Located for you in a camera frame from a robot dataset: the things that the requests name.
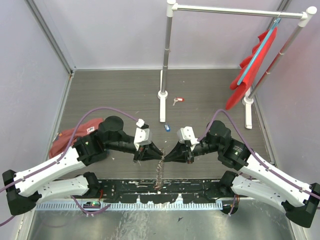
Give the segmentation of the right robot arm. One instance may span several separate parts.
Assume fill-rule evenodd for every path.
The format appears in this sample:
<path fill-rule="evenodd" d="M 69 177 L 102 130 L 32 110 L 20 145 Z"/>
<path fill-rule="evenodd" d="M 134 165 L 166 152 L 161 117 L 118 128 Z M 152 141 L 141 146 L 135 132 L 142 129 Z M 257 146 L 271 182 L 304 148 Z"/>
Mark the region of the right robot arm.
<path fill-rule="evenodd" d="M 293 223 L 310 228 L 320 203 L 320 185 L 299 181 L 264 160 L 244 143 L 232 138 L 231 130 L 215 120 L 202 140 L 192 127 L 177 132 L 179 141 L 165 156 L 165 162 L 191 164 L 195 157 L 217 153 L 226 167 L 219 181 L 219 191 L 225 197 L 246 196 L 266 203 Z"/>

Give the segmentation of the metal disc with keyrings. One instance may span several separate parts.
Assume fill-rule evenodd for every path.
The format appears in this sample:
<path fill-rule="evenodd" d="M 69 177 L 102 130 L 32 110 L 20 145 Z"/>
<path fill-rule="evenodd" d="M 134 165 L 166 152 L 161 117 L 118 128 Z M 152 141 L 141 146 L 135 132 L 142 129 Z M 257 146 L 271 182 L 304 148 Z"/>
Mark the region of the metal disc with keyrings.
<path fill-rule="evenodd" d="M 156 167 L 156 181 L 154 186 L 154 189 L 157 191 L 163 187 L 164 165 L 165 165 L 164 159 L 166 156 L 166 152 L 163 148 L 161 149 L 161 151 L 162 151 L 162 157 Z"/>

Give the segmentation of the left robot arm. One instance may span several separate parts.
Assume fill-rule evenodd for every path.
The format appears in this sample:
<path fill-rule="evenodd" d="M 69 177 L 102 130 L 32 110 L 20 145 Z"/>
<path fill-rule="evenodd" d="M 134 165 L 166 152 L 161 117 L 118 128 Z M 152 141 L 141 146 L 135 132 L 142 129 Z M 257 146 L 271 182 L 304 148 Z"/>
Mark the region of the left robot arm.
<path fill-rule="evenodd" d="M 95 130 L 77 138 L 67 150 L 28 170 L 2 173 L 6 199 L 12 216 L 22 215 L 45 201 L 66 196 L 95 198 L 100 183 L 93 172 L 61 180 L 65 174 L 107 158 L 110 150 L 129 153 L 133 161 L 160 160 L 162 151 L 152 141 L 149 126 L 141 119 L 133 136 L 124 132 L 124 122 L 109 116 Z"/>

